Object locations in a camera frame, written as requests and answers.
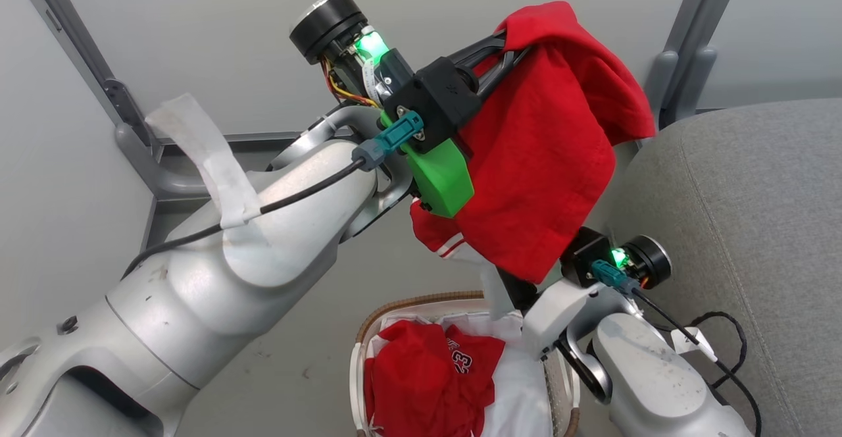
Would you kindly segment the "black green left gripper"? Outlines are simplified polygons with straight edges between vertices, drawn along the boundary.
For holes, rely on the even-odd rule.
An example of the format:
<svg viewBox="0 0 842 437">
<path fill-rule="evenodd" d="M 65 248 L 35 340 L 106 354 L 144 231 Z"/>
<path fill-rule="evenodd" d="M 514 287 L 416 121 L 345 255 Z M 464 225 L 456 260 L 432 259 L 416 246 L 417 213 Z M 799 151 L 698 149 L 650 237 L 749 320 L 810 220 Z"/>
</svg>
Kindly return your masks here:
<svg viewBox="0 0 842 437">
<path fill-rule="evenodd" d="M 360 149 L 366 169 L 401 153 L 412 175 L 410 192 L 424 210 L 451 219 L 466 206 L 474 187 L 455 137 L 530 47 L 503 53 L 479 77 L 475 92 L 462 68 L 475 69 L 503 52 L 505 30 L 455 52 L 454 62 L 439 57 L 412 70 L 355 0 L 318 0 L 292 24 L 289 38 L 308 63 L 322 69 L 337 100 L 377 110 L 375 132 L 364 135 Z"/>
</svg>

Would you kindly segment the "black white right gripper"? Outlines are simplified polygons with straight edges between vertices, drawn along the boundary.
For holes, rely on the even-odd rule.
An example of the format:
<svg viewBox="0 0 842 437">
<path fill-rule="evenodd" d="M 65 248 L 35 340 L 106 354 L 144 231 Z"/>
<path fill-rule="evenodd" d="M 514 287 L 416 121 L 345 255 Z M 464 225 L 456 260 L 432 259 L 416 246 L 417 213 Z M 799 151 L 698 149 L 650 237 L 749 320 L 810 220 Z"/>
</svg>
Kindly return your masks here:
<svg viewBox="0 0 842 437">
<path fill-rule="evenodd" d="M 523 345 L 535 358 L 546 356 L 563 332 L 587 334 L 611 308 L 634 315 L 632 292 L 671 278 L 672 260 L 649 236 L 614 246 L 607 236 L 581 227 L 560 257 L 560 271 L 562 278 L 538 292 L 535 284 L 497 269 L 515 310 L 526 312 Z"/>
</svg>

